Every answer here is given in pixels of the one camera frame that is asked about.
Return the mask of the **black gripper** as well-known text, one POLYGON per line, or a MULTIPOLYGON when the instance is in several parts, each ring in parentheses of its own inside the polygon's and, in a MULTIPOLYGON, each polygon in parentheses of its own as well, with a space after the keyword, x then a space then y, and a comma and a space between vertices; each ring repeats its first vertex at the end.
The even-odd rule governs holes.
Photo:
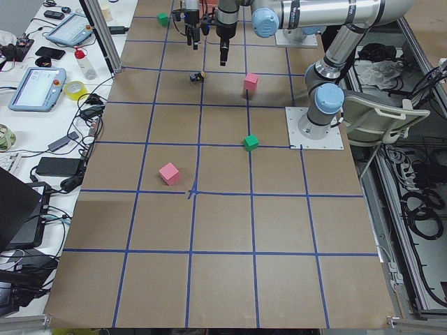
POLYGON ((220 37, 220 66, 226 66, 230 41, 235 36, 237 28, 237 12, 212 12, 204 14, 200 19, 200 28, 204 36, 208 36, 211 26, 216 27, 217 36, 220 37))
POLYGON ((199 10, 191 10, 180 8, 172 11, 172 15, 174 17, 174 21, 180 22, 184 20, 185 25, 189 25, 193 27, 186 27, 186 39, 187 45, 192 45, 193 49, 198 49, 198 44, 200 42, 200 28, 197 26, 200 23, 199 10))

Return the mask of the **green cube near arm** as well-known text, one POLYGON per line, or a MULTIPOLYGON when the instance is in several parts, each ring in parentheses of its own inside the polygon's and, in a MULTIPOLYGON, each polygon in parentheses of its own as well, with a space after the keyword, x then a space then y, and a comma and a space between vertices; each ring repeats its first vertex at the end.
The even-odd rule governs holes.
POLYGON ((254 134, 248 135, 244 138, 243 145, 246 151, 253 151, 259 146, 258 138, 254 134))

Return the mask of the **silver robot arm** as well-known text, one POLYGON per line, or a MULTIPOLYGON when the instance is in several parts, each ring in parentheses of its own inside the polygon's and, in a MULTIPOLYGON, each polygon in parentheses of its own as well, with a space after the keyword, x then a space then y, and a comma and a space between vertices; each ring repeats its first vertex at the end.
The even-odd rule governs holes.
POLYGON ((198 49, 200 42, 200 11, 199 0, 180 1, 180 8, 171 12, 173 24, 176 30, 186 37, 187 45, 193 50, 198 49), (184 32, 177 27, 177 23, 184 20, 184 32))
POLYGON ((312 94, 318 85, 334 83, 340 78, 348 57, 372 27, 399 19, 413 4, 413 1, 374 0, 219 1, 215 12, 201 18, 202 33, 207 35, 210 25, 217 28, 220 62, 225 66, 230 39, 235 35, 242 6, 250 7, 253 30, 261 38, 269 38, 279 29, 339 26, 340 30, 325 56, 314 63, 306 78, 308 92, 312 94))

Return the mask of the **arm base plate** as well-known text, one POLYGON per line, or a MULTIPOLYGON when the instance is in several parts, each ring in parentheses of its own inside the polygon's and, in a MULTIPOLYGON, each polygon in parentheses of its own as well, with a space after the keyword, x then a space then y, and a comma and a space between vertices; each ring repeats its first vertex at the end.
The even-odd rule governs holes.
POLYGON ((341 131, 333 117, 326 126, 314 125, 307 117, 307 107, 286 107, 286 123, 290 149, 333 150, 344 149, 341 131))
POLYGON ((294 30, 282 29, 275 33, 278 47, 317 48, 316 35, 321 30, 318 27, 304 27, 294 30))

